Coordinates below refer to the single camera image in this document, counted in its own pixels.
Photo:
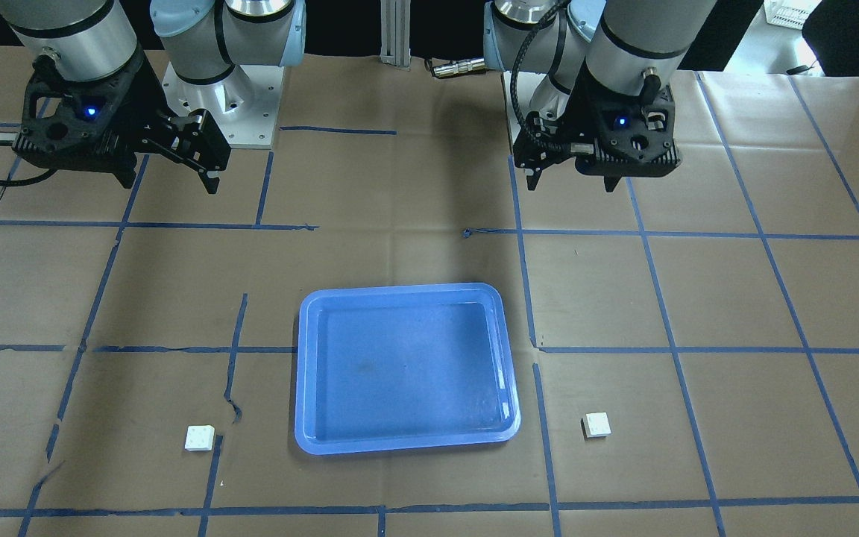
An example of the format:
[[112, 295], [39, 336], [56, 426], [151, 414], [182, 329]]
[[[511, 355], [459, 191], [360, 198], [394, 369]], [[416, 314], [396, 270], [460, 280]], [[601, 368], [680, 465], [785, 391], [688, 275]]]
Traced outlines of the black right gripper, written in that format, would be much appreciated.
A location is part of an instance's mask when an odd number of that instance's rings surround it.
[[28, 82], [13, 152], [48, 170], [113, 175], [136, 183], [137, 155], [157, 154], [198, 174], [208, 194], [218, 192], [231, 147], [214, 116], [197, 109], [176, 116], [146, 54], [96, 81], [70, 81], [56, 54], [38, 54]]

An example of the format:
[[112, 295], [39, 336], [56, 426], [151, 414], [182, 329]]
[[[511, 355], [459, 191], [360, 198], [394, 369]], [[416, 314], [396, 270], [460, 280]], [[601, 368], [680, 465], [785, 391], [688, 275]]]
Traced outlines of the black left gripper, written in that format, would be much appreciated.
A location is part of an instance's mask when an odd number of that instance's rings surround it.
[[560, 119], [525, 116], [512, 160], [525, 171], [527, 189], [535, 191], [547, 168], [565, 162], [584, 176], [601, 177], [606, 192], [624, 177], [662, 178], [676, 170], [682, 156], [674, 137], [671, 88], [652, 67], [640, 80], [640, 90], [624, 95], [583, 66]]

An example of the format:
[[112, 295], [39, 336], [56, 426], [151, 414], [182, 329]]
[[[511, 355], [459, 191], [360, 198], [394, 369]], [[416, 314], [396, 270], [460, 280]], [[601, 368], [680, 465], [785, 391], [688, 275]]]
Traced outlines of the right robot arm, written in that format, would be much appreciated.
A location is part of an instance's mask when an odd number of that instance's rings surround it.
[[235, 148], [271, 145], [277, 75], [306, 51], [303, 1], [153, 1], [169, 57], [156, 76], [119, 1], [0, 1], [33, 52], [20, 129], [0, 146], [41, 174], [136, 181], [137, 156], [156, 154], [198, 174], [209, 194]]

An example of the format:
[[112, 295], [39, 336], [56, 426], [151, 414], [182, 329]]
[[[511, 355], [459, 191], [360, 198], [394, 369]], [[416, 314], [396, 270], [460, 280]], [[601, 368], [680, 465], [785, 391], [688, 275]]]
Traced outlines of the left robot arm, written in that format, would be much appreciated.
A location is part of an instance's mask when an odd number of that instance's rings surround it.
[[535, 190], [573, 162], [607, 192], [682, 162], [670, 87], [712, 1], [490, 1], [483, 60], [502, 72], [512, 160]]

